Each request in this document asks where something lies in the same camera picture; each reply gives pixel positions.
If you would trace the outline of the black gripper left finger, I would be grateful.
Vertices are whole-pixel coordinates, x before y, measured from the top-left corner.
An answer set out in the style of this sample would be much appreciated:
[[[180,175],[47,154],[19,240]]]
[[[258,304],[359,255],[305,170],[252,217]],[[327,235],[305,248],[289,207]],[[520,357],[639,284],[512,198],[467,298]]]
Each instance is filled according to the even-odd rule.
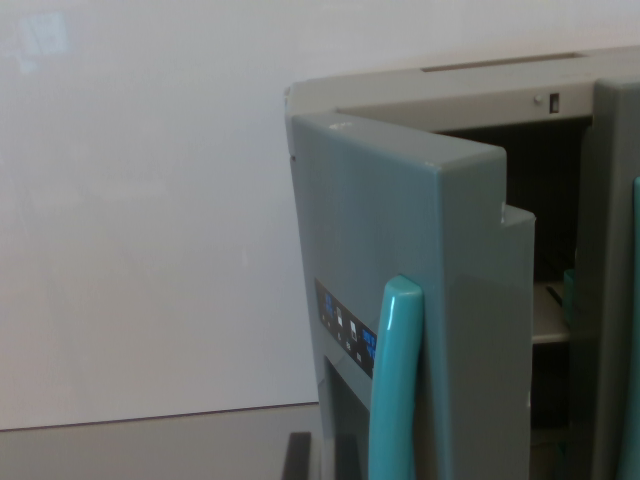
[[[292,432],[289,435],[285,456],[285,480],[308,480],[310,455],[310,432]]]

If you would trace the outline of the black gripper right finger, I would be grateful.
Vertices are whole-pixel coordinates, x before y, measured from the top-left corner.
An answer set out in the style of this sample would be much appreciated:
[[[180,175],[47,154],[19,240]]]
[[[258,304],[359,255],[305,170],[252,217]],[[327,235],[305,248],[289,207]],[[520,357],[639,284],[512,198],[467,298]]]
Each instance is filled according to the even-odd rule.
[[[335,439],[334,479],[358,480],[358,446],[354,435],[338,435]]]

